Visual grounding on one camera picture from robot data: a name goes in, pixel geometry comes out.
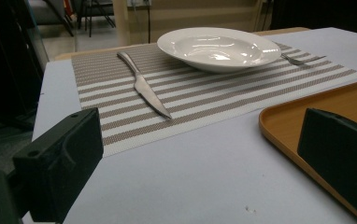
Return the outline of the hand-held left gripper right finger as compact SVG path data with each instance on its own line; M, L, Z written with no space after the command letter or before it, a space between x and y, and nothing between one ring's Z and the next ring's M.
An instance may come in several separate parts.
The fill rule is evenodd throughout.
M357 210L357 123L332 112L306 110L299 156Z

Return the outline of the silver table knife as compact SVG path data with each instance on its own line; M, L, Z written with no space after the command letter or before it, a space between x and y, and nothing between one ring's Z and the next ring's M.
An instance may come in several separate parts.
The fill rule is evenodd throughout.
M145 100L145 102L158 114L164 116L165 118L172 119L168 110L164 107L164 104L158 98L156 93L150 87L147 80L142 76L140 70L137 68L136 64L126 52L119 51L117 56L123 60L129 68L133 71L135 76L134 88L137 93Z

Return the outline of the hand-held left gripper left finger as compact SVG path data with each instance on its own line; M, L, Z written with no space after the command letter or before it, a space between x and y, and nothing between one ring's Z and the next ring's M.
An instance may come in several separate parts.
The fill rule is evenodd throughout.
M104 146L96 108L67 116L14 155L32 219L64 222Z

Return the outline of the brown wooden tray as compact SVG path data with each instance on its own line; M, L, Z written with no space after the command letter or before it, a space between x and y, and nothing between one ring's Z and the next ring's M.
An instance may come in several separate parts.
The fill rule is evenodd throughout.
M306 109L311 107L331 111L357 122L357 82L270 106L259 115L260 130L266 139L357 217L357 210L297 153Z

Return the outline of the wooden table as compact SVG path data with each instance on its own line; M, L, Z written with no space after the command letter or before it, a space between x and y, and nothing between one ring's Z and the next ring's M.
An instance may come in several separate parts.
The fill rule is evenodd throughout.
M306 27L291 27L291 28L283 28L283 29L277 29L277 30L254 32L253 34L256 34L259 36L282 35L282 34L289 34L289 33L296 33L296 32L304 32L304 31L309 31L309 30L311 30L311 29L306 28ZM54 61L70 60L73 56L77 56L77 55L88 55L88 54L92 54L92 53L106 52L106 51L112 51L112 50L118 50L118 49L129 49L132 47L143 46L143 45L145 45L145 44L137 44L137 45L122 46L122 47L107 48L107 49L91 49L91 50L84 50L84 51L79 51L79 52L68 52L68 53L63 53L58 56L55 56L53 59L54 59Z

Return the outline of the white deep plate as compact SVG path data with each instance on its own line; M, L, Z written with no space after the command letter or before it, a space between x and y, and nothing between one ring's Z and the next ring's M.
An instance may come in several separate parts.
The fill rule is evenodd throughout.
M248 32L213 27L179 29L157 40L165 54L202 71L233 73L272 63L281 49L274 42Z

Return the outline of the striped woven placemat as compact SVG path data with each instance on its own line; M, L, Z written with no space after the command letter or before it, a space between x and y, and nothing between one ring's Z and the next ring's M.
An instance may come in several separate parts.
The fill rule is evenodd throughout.
M302 65L283 59L229 74L211 74L162 53L155 45L128 50L171 119L148 106L131 69L115 51L73 57L82 108L99 111L105 156L277 105L357 79L357 71L283 46Z

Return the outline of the silver fork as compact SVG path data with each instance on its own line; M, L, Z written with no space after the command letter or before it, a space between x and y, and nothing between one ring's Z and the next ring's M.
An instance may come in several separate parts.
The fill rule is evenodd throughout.
M311 58L311 59L306 59L306 60L296 60L295 58L293 57L289 57L288 55L284 54L284 53L281 53L280 54L280 57L284 60L286 60L288 63L290 64L293 64L293 65L303 65L303 64L306 64L306 63L310 63L310 62L314 62L314 61L317 61L317 60L320 60L320 59L323 59L325 58L326 56L318 56L318 57L314 57L314 58Z

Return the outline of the beige wooden cabinet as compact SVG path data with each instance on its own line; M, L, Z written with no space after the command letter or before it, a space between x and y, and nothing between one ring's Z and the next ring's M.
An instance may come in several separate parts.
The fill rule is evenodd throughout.
M221 27L258 32L270 27L273 0L112 0L122 46L154 43L168 32L190 27Z

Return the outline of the black metal stand legs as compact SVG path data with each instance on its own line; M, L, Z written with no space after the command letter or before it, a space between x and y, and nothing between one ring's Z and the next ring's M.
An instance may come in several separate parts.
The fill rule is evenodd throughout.
M114 6L112 0L36 0L40 3L40 8L37 10L39 19L37 22L42 25L61 24L65 30L73 36L72 24L70 23L69 15L66 13L66 6L71 6L77 16L78 28L84 24L86 30L89 31L89 36L92 36L93 18L103 17L107 23L115 28Z

